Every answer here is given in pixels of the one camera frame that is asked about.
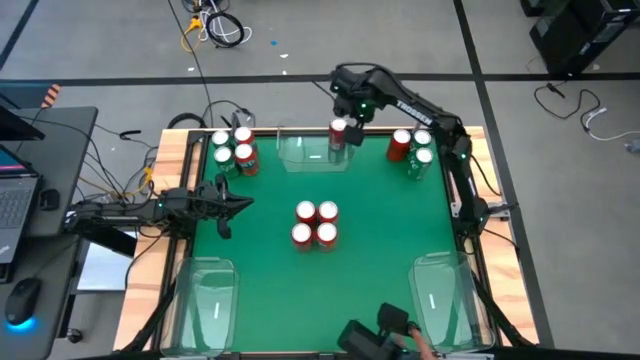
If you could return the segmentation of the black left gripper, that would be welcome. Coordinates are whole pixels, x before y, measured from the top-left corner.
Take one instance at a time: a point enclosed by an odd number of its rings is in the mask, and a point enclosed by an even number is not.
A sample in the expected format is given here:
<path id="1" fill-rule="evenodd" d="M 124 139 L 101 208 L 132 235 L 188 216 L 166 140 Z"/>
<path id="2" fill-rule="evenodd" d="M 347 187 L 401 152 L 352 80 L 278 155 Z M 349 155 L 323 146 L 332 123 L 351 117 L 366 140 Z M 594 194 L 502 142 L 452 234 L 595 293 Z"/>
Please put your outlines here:
<path id="1" fill-rule="evenodd" d="M 226 179 L 203 182 L 194 188 L 193 195 L 192 210 L 196 220 L 229 220 L 229 215 L 237 215 L 254 202 L 251 197 L 228 194 Z"/>

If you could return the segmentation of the black aluminium table frame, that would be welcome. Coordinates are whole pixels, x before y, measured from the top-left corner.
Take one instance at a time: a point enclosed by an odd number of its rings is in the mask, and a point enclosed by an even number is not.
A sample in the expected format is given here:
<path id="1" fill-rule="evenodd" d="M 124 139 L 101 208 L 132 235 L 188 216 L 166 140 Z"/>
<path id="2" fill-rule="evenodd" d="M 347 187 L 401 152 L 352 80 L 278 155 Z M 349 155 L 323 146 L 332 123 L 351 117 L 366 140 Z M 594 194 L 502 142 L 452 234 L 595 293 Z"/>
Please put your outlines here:
<path id="1" fill-rule="evenodd" d="M 190 187 L 196 183 L 195 171 L 202 163 L 202 145 L 189 145 L 188 130 L 165 130 L 161 134 L 153 180 L 159 189 L 165 189 L 187 179 Z M 475 245 L 474 250 L 482 258 L 476 262 L 487 272 L 487 288 L 508 320 L 527 340 L 539 341 L 538 329 L 530 307 L 519 252 L 514 246 L 512 231 L 514 214 L 504 219 L 492 218 Z M 130 343 L 156 307 L 164 290 L 164 280 L 175 277 L 176 265 L 186 253 L 185 240 L 159 238 L 152 229 L 144 229 L 138 235 L 135 254 L 140 257 L 132 266 L 129 285 L 113 344 L 115 350 Z"/>

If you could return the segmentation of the grey metal plate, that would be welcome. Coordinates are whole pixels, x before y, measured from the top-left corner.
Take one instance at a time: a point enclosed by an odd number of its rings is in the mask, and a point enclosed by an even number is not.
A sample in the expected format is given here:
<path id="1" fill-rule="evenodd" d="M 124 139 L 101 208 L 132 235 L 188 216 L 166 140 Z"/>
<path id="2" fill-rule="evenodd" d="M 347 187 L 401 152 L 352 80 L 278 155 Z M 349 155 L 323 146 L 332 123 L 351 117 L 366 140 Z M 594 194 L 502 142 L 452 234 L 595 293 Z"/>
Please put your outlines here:
<path id="1" fill-rule="evenodd" d="M 125 275 L 133 258 L 101 245 L 88 247 L 77 289 L 80 291 L 123 291 Z"/>

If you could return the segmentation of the black monitor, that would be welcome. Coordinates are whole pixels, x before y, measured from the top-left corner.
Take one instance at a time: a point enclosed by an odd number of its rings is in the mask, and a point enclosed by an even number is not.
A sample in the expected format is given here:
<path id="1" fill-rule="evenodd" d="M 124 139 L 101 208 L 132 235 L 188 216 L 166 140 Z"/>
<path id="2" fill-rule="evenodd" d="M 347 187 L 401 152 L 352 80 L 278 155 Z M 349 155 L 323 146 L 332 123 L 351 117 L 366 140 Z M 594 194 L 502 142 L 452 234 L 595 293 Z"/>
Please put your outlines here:
<path id="1" fill-rule="evenodd" d="M 0 141 L 43 140 L 45 134 L 31 123 L 0 106 Z"/>

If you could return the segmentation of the red Coca-Cola can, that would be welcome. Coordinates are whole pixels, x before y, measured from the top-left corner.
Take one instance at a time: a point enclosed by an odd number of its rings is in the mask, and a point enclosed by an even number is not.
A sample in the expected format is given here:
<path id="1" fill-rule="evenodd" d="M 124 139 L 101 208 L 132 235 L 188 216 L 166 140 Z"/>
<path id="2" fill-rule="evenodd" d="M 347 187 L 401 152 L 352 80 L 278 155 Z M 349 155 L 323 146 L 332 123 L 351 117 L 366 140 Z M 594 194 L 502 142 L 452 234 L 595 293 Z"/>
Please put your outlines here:
<path id="1" fill-rule="evenodd" d="M 333 151 L 340 151 L 345 147 L 345 130 L 347 122 L 342 118 L 333 120 L 329 125 L 329 148 Z"/>
<path id="2" fill-rule="evenodd" d="M 317 220 L 315 204 L 308 200 L 303 200 L 296 205 L 295 215 L 299 222 L 314 224 Z"/>
<path id="3" fill-rule="evenodd" d="M 408 130 L 398 129 L 393 132 L 390 138 L 386 156 L 389 161 L 400 162 L 407 155 L 410 149 L 411 134 Z"/>
<path id="4" fill-rule="evenodd" d="M 298 251 L 308 251 L 313 245 L 313 230 L 306 223 L 297 223 L 291 229 L 291 239 Z"/>

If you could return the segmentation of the grey arm base bracket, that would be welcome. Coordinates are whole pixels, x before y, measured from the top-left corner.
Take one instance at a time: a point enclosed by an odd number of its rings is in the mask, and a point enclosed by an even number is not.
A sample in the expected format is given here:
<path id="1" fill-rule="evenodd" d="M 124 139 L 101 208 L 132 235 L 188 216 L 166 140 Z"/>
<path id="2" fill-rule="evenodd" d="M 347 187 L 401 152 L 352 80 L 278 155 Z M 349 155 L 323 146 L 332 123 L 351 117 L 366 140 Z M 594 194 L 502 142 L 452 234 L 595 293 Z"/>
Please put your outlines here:
<path id="1" fill-rule="evenodd" d="M 491 203 L 488 208 L 490 217 L 498 218 L 500 221 L 508 221 L 511 218 L 511 212 L 519 207 L 518 202 L 513 203 Z"/>

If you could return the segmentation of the dark grey desk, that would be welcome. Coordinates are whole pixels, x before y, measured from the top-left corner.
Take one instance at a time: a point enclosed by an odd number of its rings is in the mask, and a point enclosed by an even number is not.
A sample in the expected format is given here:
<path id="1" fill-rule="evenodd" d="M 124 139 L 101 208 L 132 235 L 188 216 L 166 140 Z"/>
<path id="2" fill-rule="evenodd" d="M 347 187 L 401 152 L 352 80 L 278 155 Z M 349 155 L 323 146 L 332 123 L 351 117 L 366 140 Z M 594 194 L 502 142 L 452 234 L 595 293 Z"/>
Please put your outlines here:
<path id="1" fill-rule="evenodd" d="M 7 142 L 9 150 L 40 174 L 30 217 L 13 262 L 0 265 L 0 360 L 44 360 L 60 332 L 70 282 L 76 268 L 81 238 L 63 230 L 89 145 L 98 110 L 95 107 L 17 110 L 16 115 L 35 121 L 43 140 Z M 39 194 L 46 189 L 60 193 L 54 211 L 39 209 Z M 36 277 L 42 281 L 33 317 L 19 326 L 5 319 L 7 297 L 16 283 Z"/>

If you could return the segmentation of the black computer mouse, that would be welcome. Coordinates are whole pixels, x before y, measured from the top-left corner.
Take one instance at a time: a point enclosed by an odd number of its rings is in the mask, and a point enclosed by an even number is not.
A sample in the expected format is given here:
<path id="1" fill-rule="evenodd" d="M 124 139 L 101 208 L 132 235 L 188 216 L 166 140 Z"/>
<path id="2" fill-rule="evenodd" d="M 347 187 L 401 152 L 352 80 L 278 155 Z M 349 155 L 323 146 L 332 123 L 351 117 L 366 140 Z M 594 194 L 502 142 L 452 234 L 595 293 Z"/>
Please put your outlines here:
<path id="1" fill-rule="evenodd" d="M 33 317 L 42 281 L 36 277 L 25 278 L 16 283 L 7 297 L 4 314 L 12 326 L 26 323 Z"/>

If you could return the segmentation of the black desk base bar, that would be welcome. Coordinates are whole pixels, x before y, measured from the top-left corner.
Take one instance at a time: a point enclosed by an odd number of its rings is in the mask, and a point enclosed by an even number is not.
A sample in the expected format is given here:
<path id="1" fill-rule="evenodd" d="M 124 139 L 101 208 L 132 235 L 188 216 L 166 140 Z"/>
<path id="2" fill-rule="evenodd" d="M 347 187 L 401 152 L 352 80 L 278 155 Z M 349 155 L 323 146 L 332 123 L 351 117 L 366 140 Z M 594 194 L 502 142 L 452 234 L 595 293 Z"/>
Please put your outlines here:
<path id="1" fill-rule="evenodd" d="M 120 255 L 133 257 L 137 238 L 112 227 L 84 228 L 75 231 L 83 239 L 101 245 Z"/>

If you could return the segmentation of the black laptop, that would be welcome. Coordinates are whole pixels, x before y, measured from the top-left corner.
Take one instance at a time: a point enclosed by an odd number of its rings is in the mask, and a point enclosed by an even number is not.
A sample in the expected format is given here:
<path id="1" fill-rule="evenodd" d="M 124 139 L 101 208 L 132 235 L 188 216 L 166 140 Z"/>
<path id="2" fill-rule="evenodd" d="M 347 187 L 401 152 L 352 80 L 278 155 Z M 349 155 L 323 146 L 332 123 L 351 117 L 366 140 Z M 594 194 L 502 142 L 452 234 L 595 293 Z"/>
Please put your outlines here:
<path id="1" fill-rule="evenodd" d="M 14 259 L 40 181 L 30 164 L 0 144 L 0 264 Z"/>

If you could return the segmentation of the person's hand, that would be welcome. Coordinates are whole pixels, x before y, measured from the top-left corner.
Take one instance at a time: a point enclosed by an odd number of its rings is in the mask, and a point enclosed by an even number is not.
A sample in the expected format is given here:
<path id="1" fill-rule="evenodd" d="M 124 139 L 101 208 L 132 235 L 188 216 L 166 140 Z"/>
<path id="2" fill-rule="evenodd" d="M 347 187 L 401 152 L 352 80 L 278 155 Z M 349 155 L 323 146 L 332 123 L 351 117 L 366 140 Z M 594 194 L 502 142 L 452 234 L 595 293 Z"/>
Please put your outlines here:
<path id="1" fill-rule="evenodd" d="M 419 353 L 420 360 L 438 360 L 436 353 L 433 351 L 431 345 L 425 340 L 421 328 L 412 321 L 408 321 L 402 326 L 397 328 L 398 332 L 395 335 L 395 342 L 404 350 L 409 350 L 410 347 L 405 341 L 405 337 L 410 337 Z"/>

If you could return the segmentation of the clear plastic bin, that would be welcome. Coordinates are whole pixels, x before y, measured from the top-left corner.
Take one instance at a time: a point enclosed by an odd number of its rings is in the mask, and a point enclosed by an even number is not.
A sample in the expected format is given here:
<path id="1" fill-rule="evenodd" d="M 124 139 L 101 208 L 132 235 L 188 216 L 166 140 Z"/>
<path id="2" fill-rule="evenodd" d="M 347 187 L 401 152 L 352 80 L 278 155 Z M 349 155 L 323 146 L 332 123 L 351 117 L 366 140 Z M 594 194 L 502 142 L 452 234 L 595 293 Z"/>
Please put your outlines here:
<path id="1" fill-rule="evenodd" d="M 213 360 L 230 349 L 239 275 L 229 259 L 187 258 L 180 263 L 160 351 L 166 358 Z"/>
<path id="2" fill-rule="evenodd" d="M 476 352 L 498 340 L 477 294 L 464 253 L 440 252 L 416 258 L 409 271 L 416 322 L 440 353 Z"/>
<path id="3" fill-rule="evenodd" d="M 345 172 L 356 152 L 350 144 L 332 147 L 324 128 L 279 127 L 276 138 L 279 159 L 291 173 Z"/>

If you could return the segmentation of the small black desk device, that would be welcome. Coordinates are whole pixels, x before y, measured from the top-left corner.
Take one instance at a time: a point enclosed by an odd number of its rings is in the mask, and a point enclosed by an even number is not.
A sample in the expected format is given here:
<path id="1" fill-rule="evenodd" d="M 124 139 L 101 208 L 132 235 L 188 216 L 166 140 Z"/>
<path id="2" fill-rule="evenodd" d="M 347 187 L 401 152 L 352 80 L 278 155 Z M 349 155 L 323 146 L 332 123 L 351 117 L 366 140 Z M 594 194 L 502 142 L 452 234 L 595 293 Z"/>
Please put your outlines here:
<path id="1" fill-rule="evenodd" d="M 54 211 L 60 206 L 60 193 L 56 189 L 46 189 L 39 194 L 39 209 Z"/>

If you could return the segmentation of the green table mat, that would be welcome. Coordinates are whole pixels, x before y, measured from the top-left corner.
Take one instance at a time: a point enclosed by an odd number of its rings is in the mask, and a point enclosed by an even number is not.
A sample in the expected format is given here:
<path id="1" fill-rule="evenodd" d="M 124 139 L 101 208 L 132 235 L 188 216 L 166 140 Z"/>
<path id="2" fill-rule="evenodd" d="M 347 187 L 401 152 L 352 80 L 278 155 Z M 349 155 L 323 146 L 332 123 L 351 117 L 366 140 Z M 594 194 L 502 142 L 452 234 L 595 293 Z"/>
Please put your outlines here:
<path id="1" fill-rule="evenodd" d="M 412 180 L 405 163 L 387 159 L 388 143 L 365 140 L 345 172 L 291 173 L 275 139 L 259 140 L 259 173 L 229 182 L 254 203 L 231 221 L 228 240 L 214 222 L 200 222 L 193 248 L 197 257 L 231 260 L 239 275 L 233 351 L 333 352 L 348 321 L 374 328 L 381 304 L 414 311 L 414 260 L 454 252 L 454 232 L 440 165 Z M 294 247 L 303 200 L 337 204 L 331 251 Z"/>

